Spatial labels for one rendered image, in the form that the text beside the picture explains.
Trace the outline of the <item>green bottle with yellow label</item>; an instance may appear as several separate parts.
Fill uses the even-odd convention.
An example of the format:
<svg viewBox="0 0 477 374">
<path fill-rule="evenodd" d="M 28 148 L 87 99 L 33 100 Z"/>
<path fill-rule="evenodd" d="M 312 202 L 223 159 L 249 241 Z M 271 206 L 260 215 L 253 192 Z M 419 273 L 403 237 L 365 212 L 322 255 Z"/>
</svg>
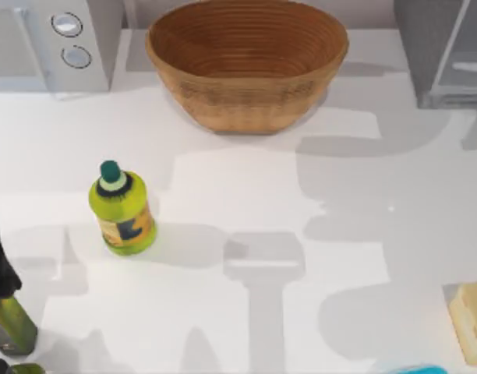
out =
<svg viewBox="0 0 477 374">
<path fill-rule="evenodd" d="M 88 199 L 101 236 L 113 253 L 133 256 L 153 244 L 157 224 L 146 184 L 137 173 L 121 169 L 113 160 L 102 162 Z"/>
</svg>

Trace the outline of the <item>olive green bottle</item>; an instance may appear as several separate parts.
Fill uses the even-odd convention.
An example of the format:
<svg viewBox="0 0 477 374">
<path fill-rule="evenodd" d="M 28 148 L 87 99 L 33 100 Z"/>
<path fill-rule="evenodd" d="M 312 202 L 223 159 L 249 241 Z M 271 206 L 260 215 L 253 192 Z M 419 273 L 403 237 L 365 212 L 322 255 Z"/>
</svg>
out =
<svg viewBox="0 0 477 374">
<path fill-rule="evenodd" d="M 10 365 L 6 360 L 0 358 L 0 374 L 47 374 L 38 364 L 23 363 Z"/>
<path fill-rule="evenodd" d="M 16 298 L 0 299 L 0 352 L 8 357 L 30 355 L 38 328 Z"/>
</svg>

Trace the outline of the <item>turquoise object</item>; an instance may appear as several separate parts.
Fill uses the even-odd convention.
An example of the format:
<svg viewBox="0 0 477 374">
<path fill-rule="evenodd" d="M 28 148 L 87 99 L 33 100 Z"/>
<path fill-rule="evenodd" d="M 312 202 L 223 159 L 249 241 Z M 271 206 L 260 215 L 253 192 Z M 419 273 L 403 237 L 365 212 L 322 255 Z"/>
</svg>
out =
<svg viewBox="0 0 477 374">
<path fill-rule="evenodd" d="M 449 372 L 440 365 L 423 364 L 400 367 L 381 374 L 449 374 Z"/>
</svg>

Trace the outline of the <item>pale microwave oven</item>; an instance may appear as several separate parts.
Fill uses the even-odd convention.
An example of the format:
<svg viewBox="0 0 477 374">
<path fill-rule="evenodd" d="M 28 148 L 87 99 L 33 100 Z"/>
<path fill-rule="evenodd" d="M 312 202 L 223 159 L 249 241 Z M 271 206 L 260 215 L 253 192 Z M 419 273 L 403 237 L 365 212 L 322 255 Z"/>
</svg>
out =
<svg viewBox="0 0 477 374">
<path fill-rule="evenodd" d="M 82 20 L 78 37 L 53 31 L 51 17 L 64 12 Z M 0 93 L 109 91 L 124 18 L 123 0 L 0 0 Z M 91 53 L 86 69 L 62 61 L 61 50 L 73 45 Z"/>
</svg>

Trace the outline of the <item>brown woven basket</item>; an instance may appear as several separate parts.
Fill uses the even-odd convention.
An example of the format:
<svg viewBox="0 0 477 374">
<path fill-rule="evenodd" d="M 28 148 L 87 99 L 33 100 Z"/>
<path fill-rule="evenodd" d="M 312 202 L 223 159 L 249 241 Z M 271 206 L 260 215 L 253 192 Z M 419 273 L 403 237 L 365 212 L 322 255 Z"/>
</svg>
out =
<svg viewBox="0 0 477 374">
<path fill-rule="evenodd" d="M 172 98 L 213 132 L 269 134 L 327 92 L 348 52 L 331 14 L 292 0 L 200 0 L 147 30 L 147 55 Z"/>
</svg>

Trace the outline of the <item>round grey microwave knob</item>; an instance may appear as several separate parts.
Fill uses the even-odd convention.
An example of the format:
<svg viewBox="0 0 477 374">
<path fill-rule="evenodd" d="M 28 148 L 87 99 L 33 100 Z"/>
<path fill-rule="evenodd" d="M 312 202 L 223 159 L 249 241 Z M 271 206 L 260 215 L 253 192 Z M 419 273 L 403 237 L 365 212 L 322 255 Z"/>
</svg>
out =
<svg viewBox="0 0 477 374">
<path fill-rule="evenodd" d="M 93 61 L 91 53 L 79 45 L 63 48 L 60 55 L 62 61 L 73 69 L 86 69 Z"/>
<path fill-rule="evenodd" d="M 83 32 L 82 20 L 71 12 L 64 12 L 51 17 L 51 27 L 62 37 L 74 38 Z"/>
</svg>

